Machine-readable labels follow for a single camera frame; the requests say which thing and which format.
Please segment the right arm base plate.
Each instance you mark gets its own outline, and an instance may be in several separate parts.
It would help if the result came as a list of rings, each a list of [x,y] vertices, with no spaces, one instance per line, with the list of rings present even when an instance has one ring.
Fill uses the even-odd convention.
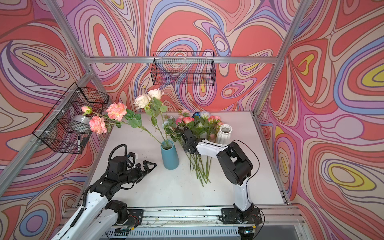
[[[230,224],[253,224],[258,226],[263,223],[263,215],[260,209],[250,206],[246,211],[236,207],[222,208],[218,220],[225,225]]]

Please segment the teal cylindrical vase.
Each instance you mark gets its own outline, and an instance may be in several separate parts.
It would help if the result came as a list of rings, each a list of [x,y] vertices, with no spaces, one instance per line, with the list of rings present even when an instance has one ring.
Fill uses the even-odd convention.
[[[170,140],[163,141],[161,155],[166,169],[175,170],[179,166],[180,161],[174,142]]]

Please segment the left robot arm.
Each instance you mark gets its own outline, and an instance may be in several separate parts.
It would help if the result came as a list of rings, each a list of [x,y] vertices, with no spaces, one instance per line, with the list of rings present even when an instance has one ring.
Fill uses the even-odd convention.
[[[106,171],[83,193],[83,200],[77,211],[53,236],[54,240],[98,240],[113,225],[133,224],[130,232],[140,220],[129,213],[127,204],[114,200],[114,195],[125,190],[125,184],[137,185],[157,164],[143,161],[136,163],[135,153],[128,152],[125,144],[116,146],[108,157]]]

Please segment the pink carnation flower stem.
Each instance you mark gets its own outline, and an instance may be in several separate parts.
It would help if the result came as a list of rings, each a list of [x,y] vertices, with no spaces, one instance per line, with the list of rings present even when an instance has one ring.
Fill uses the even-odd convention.
[[[93,133],[103,135],[110,133],[113,127],[121,128],[123,125],[128,125],[132,128],[138,128],[148,133],[159,144],[161,143],[147,128],[144,127],[140,114],[128,110],[127,106],[122,103],[111,104],[106,114],[98,114],[90,106],[82,106],[81,111],[83,116],[91,117],[89,126]]]

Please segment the cream rose flower stem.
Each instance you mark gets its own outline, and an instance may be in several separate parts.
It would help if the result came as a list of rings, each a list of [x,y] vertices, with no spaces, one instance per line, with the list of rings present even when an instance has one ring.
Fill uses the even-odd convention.
[[[144,112],[150,117],[152,126],[160,133],[163,141],[160,142],[160,140],[155,138],[150,131],[146,130],[146,132],[161,144],[162,149],[168,150],[172,147],[171,143],[167,134],[161,130],[161,126],[158,121],[158,116],[160,116],[163,121],[165,120],[163,113],[167,111],[167,107],[162,102],[163,95],[164,92],[160,89],[149,90],[146,94],[139,95],[135,98],[134,106],[137,110],[144,110]]]

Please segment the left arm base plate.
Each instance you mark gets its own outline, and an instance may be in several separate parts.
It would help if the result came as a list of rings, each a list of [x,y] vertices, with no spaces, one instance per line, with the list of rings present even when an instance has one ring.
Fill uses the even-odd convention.
[[[119,211],[115,225],[127,226],[129,228],[140,226],[143,221],[143,214],[143,209],[127,209],[124,212]]]

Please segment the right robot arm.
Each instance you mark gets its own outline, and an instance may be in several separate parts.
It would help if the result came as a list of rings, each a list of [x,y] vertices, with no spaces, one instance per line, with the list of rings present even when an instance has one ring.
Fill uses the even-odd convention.
[[[219,161],[226,178],[234,185],[234,209],[244,216],[249,215],[254,206],[248,194],[253,164],[240,146],[235,142],[222,145],[197,138],[188,128],[182,131],[182,138],[183,148],[188,153],[205,155]]]

